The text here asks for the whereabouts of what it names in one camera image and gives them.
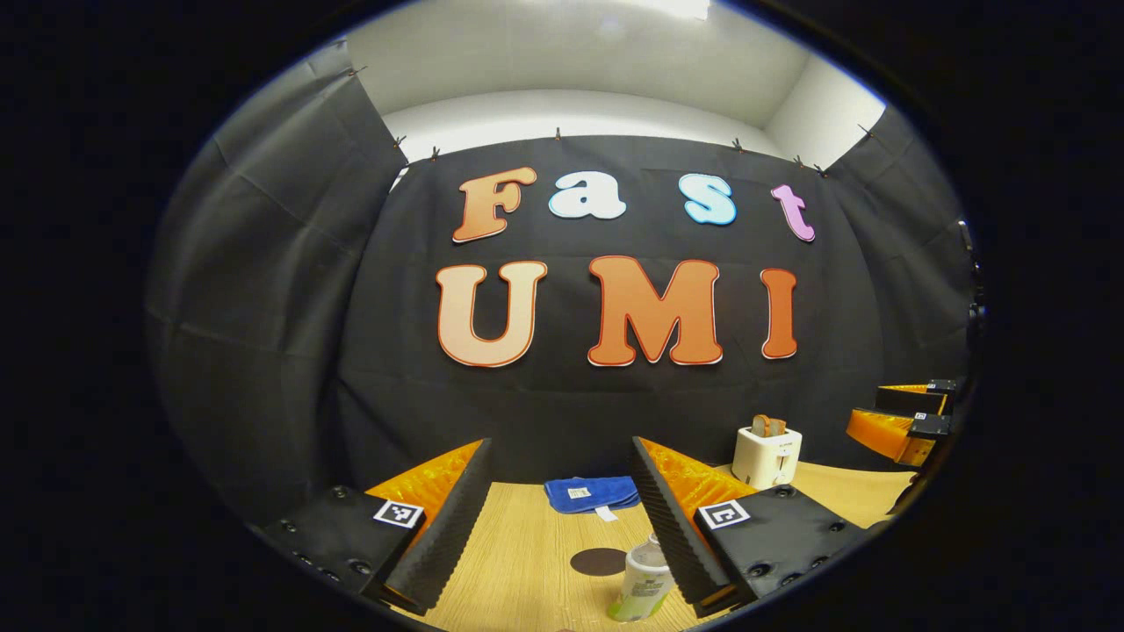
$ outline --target light blue letter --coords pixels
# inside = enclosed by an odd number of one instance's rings
[[[699,224],[726,225],[737,217],[729,184],[717,175],[688,173],[679,179],[679,190],[690,198],[683,208]]]

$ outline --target white wall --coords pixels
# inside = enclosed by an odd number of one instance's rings
[[[827,169],[882,116],[886,103],[865,87],[813,54],[765,134],[783,152],[805,164]]]
[[[562,136],[661,136],[732,146],[781,156],[755,127],[688,106],[644,97],[582,90],[490,92],[383,114],[401,150],[414,162],[436,145],[442,155],[470,147]]]

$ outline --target black circle on table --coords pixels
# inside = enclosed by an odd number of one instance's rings
[[[620,549],[586,549],[570,558],[570,566],[593,577],[616,575],[625,569],[625,554]]]

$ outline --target orange letter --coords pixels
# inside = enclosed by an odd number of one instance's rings
[[[470,367],[510,364],[531,347],[535,335],[535,289],[546,276],[538,261],[516,261],[499,269],[508,282],[507,329],[496,340],[482,340],[472,331],[477,286],[488,271],[479,265],[452,265],[437,272],[441,307],[437,312],[437,341],[450,358]]]
[[[507,227],[507,219],[496,217],[496,207],[502,207],[506,213],[519,208],[518,184],[504,182],[531,184],[536,178],[538,175],[534,169],[520,166],[461,184],[461,190],[464,191],[464,222],[453,232],[453,242],[462,244],[502,233]],[[499,184],[504,187],[496,190]]]
[[[601,340],[589,350],[597,367],[627,367],[636,359],[628,346],[628,324],[649,362],[655,363],[679,324],[671,347],[676,364],[714,364],[722,347],[714,333],[714,283],[718,268],[689,260],[676,267],[663,298],[655,294],[640,262],[631,256],[599,256],[589,271],[601,280]]]
[[[796,276],[788,270],[767,268],[761,271],[761,282],[769,292],[769,337],[761,345],[761,355],[769,360],[791,358],[796,354],[796,338],[792,337]]]

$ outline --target black curtain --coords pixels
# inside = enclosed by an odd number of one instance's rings
[[[964,372],[969,258],[951,188],[901,117],[888,110],[872,132],[827,178],[731,147],[624,136],[504,143],[411,164],[371,234],[346,315],[337,392],[355,479],[378,482],[480,436],[496,441],[497,477],[518,482],[624,475],[634,434],[725,463],[736,428],[758,413],[804,434],[803,460],[899,469],[845,434],[850,410],[871,406],[879,385]],[[520,187],[517,210],[500,213],[506,229],[454,244],[461,183],[522,166],[537,180]],[[554,216],[554,181],[577,171],[613,175],[626,211]],[[694,222],[678,189],[687,173],[729,183],[736,219]],[[780,184],[804,199],[813,242],[788,228],[770,195]],[[592,367],[586,352],[598,341],[601,296],[589,263],[610,254],[640,260],[660,292],[680,261],[715,263],[723,360],[681,367],[665,352],[654,364]],[[493,338],[507,320],[497,272],[519,260],[549,268],[527,353],[498,369],[448,358],[437,341],[437,271],[488,270],[474,327]],[[761,354],[765,268],[797,277],[799,346],[789,359]]]
[[[324,387],[406,162],[341,39],[247,99],[169,204],[145,300],[151,361],[172,426],[246,520],[346,480]]]

